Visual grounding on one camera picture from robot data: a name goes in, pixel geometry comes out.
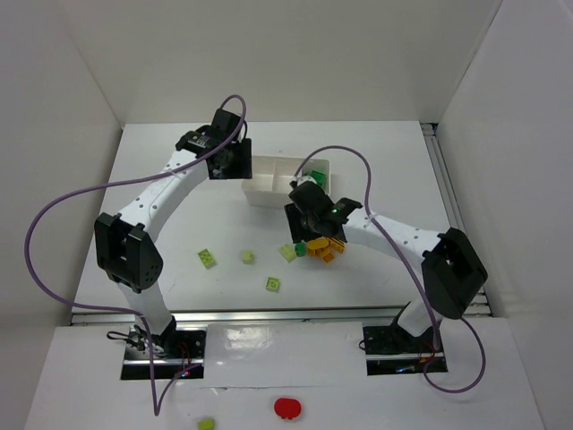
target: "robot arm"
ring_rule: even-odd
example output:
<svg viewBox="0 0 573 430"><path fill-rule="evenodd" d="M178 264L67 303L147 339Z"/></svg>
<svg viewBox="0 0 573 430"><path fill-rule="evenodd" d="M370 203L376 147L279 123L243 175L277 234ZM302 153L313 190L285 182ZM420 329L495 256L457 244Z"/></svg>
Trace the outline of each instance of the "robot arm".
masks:
<svg viewBox="0 0 573 430"><path fill-rule="evenodd" d="M336 204L313 182L292 183L285 206L293 242L336 237L366 245L398 258L384 235L371 223L375 217L394 238L413 268L423 275L425 294L437 321L459 319L487 280L487 272L466 235L455 228L447 233L421 230L372 214L359 202L343 198ZM394 326L418 338L432 326L421 298L406 305Z"/></svg>
<svg viewBox="0 0 573 430"><path fill-rule="evenodd" d="M171 160L162 172L171 167L184 166L195 159L195 154L187 150L175 151ZM180 173L174 173L151 183L133 202L125 206L118 213L118 219L129 226L143 226L153 243L158 239L159 232L169 217L179 207L181 202L189 195L191 190L209 177L207 161L188 168ZM142 273L142 281L149 284L146 289L134 288L131 285L118 281L116 284L124 293L129 306L144 314L150 325L153 335L161 337L167 335L175 327L171 313L167 310L157 281L163 268L163 262L145 264L147 270Z"/></svg>
<svg viewBox="0 0 573 430"><path fill-rule="evenodd" d="M145 315L154 342L162 348L176 324L159 290L163 259L155 242L169 217L205 179L252 177L251 140L240 139L241 125L239 116L218 109L211 125L181 138L160 172L163 177L115 216L102 213L95 222L98 266L117 284L130 307ZM229 140L215 155L182 169Z"/></svg>

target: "white bin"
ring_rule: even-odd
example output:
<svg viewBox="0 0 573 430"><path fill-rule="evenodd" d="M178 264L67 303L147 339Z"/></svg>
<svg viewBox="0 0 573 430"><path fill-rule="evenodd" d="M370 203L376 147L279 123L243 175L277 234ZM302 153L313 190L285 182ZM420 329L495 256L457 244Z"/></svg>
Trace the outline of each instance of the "white bin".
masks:
<svg viewBox="0 0 573 430"><path fill-rule="evenodd" d="M242 183L243 193L251 206L282 208L290 203L290 182L304 159L294 157L252 157L252 179ZM310 159L303 168L303 175L312 170L326 175L324 192L330 195L330 162L327 159Z"/></svg>

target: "lime green block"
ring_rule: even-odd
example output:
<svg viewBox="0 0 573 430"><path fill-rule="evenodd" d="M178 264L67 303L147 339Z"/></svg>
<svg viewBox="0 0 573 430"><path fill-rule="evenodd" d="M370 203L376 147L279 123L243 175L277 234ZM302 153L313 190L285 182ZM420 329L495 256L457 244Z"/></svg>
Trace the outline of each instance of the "lime green block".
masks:
<svg viewBox="0 0 573 430"><path fill-rule="evenodd" d="M304 257L306 255L306 244L300 243L295 245L295 252L297 257Z"/></svg>
<svg viewBox="0 0 573 430"><path fill-rule="evenodd" d="M254 255L252 254L251 249L244 249L243 250L243 263L245 264L252 264L254 261Z"/></svg>
<svg viewBox="0 0 573 430"><path fill-rule="evenodd" d="M210 269L216 264L215 259L213 258L213 256L211 255L211 253L207 248L203 249L202 251L199 251L197 255L199 255L199 258L201 258L201 262L203 263L203 266L205 266L206 269Z"/></svg>
<svg viewBox="0 0 573 430"><path fill-rule="evenodd" d="M213 418L203 419L197 423L198 430L213 430L215 428L215 420Z"/></svg>
<svg viewBox="0 0 573 430"><path fill-rule="evenodd" d="M296 258L295 248L292 245L282 245L278 251L288 262L292 262Z"/></svg>
<svg viewBox="0 0 573 430"><path fill-rule="evenodd" d="M272 291L273 293L278 292L278 286L280 285L280 279L277 278L267 278L267 287L268 291Z"/></svg>

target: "red toy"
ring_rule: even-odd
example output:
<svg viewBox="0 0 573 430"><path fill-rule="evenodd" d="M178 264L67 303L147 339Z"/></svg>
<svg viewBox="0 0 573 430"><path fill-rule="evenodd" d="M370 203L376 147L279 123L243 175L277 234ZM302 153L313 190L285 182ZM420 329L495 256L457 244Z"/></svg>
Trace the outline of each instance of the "red toy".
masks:
<svg viewBox="0 0 573 430"><path fill-rule="evenodd" d="M275 413L283 419L293 419L301 415L303 407L298 400L280 398L275 402Z"/></svg>

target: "orange block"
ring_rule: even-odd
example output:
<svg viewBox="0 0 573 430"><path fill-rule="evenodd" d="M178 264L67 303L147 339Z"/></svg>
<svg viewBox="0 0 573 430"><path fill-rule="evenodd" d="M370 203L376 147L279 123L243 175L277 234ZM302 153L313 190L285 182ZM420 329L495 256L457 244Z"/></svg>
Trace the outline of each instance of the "orange block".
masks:
<svg viewBox="0 0 573 430"><path fill-rule="evenodd" d="M341 254L344 253L344 242L335 237L329 237L329 244L331 247L339 251Z"/></svg>
<svg viewBox="0 0 573 430"><path fill-rule="evenodd" d="M307 244L306 249L308 250L308 254L311 257L318 257L321 255L321 252L328 247L329 247L329 240L325 237L321 237L320 239L311 240Z"/></svg>
<svg viewBox="0 0 573 430"><path fill-rule="evenodd" d="M326 262L326 263L331 262L332 260L335 259L335 256L334 256L334 254L332 253L332 250L331 250L330 248L326 248L325 250L323 250L323 251L320 253L320 257L321 257L321 259L322 259L324 262Z"/></svg>

